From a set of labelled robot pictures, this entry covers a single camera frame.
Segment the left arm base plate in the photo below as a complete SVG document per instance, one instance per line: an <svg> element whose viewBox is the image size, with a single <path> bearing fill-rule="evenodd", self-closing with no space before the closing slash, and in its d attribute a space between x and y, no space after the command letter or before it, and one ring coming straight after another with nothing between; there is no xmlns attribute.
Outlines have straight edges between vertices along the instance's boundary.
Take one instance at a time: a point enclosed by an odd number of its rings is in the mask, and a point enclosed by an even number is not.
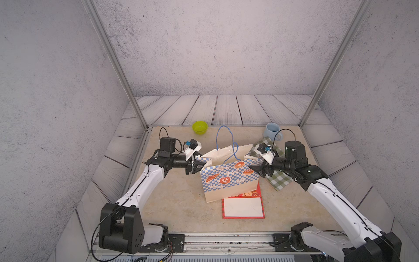
<svg viewBox="0 0 419 262"><path fill-rule="evenodd" d="M183 253L185 246L184 234L168 234L165 243L149 244L141 246L139 253Z"/></svg>

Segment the red and white paper bag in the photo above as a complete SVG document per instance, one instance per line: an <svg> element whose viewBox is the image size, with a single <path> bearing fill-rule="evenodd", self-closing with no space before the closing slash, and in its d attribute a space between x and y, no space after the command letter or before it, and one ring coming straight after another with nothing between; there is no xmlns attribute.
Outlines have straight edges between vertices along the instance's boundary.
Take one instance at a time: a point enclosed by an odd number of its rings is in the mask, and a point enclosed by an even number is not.
<svg viewBox="0 0 419 262"><path fill-rule="evenodd" d="M222 201L223 219L264 219L264 205L260 185L256 190L232 196Z"/></svg>

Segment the blue checkered paper bag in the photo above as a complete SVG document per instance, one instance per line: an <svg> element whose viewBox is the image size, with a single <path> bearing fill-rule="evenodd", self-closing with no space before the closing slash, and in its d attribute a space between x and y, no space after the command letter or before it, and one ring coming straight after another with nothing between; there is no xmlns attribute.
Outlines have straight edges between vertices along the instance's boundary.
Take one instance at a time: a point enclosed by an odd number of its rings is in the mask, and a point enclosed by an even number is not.
<svg viewBox="0 0 419 262"><path fill-rule="evenodd" d="M219 141L221 132L219 128L215 149L196 157L205 163L200 176L207 203L248 193L258 187L260 176L250 166L261 164L261 160L247 156L253 145L239 145L235 141L233 132L229 128L227 130L228 143L224 147Z"/></svg>

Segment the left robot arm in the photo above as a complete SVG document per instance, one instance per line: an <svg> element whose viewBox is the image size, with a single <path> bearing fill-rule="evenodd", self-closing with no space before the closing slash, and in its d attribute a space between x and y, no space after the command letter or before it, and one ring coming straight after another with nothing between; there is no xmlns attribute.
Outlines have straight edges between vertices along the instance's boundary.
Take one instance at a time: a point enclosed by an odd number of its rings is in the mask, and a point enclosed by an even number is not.
<svg viewBox="0 0 419 262"><path fill-rule="evenodd" d="M195 174L204 167L200 157L202 145L192 139L177 153L178 139L163 137L160 147L146 161L146 167L127 191L114 204L105 204L101 210L99 247L121 253L136 254L141 250L163 252L170 248L168 227L162 224L144 225L141 211L158 184L172 168L183 168L186 174Z"/></svg>

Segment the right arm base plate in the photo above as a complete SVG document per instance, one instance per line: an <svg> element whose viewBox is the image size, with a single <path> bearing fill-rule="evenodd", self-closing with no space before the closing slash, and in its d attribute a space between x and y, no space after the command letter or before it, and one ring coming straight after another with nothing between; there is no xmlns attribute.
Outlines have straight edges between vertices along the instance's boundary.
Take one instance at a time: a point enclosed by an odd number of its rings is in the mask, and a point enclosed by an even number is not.
<svg viewBox="0 0 419 262"><path fill-rule="evenodd" d="M270 246L275 249L276 252L319 252L319 250L304 246L302 248L296 248L291 243L289 233L276 233L272 235L273 240L270 242Z"/></svg>

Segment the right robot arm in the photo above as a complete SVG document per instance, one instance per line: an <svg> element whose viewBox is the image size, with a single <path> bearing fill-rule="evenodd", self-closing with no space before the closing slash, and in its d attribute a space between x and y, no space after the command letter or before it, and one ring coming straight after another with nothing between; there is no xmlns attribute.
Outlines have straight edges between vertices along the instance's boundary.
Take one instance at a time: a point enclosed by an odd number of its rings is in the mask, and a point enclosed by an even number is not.
<svg viewBox="0 0 419 262"><path fill-rule="evenodd" d="M306 148L299 141L285 143L285 155L261 143L255 152L263 158L250 169L261 177L281 171L298 183L329 212L344 231L342 236L320 230L302 222L291 228L290 247L302 252L307 248L321 251L339 262L398 262L402 242L393 233L385 233L361 214L334 186L327 174L311 165Z"/></svg>

